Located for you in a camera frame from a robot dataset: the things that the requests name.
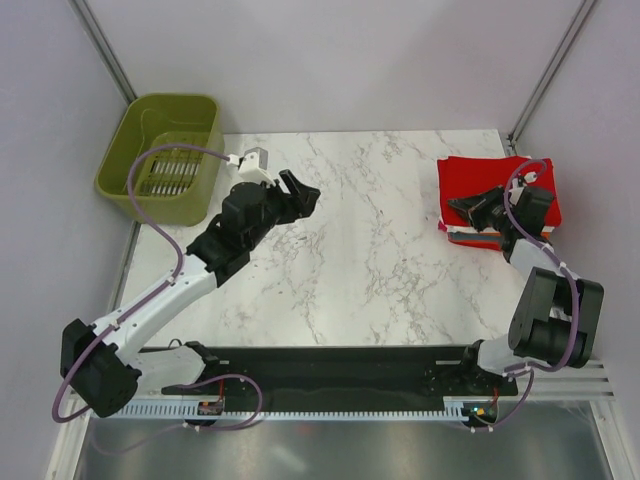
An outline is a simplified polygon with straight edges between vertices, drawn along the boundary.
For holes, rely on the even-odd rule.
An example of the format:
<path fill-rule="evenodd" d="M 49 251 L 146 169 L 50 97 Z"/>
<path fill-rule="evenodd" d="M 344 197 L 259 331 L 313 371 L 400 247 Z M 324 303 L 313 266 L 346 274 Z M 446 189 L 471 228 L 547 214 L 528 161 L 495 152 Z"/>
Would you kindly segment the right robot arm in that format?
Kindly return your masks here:
<path fill-rule="evenodd" d="M 508 333 L 476 342 L 476 359 L 458 368 L 459 384 L 469 393 L 483 392 L 494 374 L 578 369 L 591 357 L 604 288 L 572 272 L 543 238 L 554 200 L 541 187 L 499 186 L 447 201 L 474 230 L 496 230 L 504 259 L 526 280 Z"/>

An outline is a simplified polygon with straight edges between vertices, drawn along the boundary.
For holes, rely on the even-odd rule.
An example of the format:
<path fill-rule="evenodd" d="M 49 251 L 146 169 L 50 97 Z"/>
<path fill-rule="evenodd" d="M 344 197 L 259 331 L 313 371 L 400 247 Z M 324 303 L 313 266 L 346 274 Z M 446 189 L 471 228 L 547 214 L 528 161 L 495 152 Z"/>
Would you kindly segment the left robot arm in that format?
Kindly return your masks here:
<path fill-rule="evenodd" d="M 289 170 L 272 184 L 233 186 L 220 213 L 178 251 L 174 270 L 118 310 L 90 324 L 75 319 L 64 328 L 61 387 L 72 388 L 100 418 L 117 413 L 157 371 L 140 364 L 146 342 L 247 265 L 275 226 L 310 217 L 320 196 L 319 189 L 301 183 Z"/>

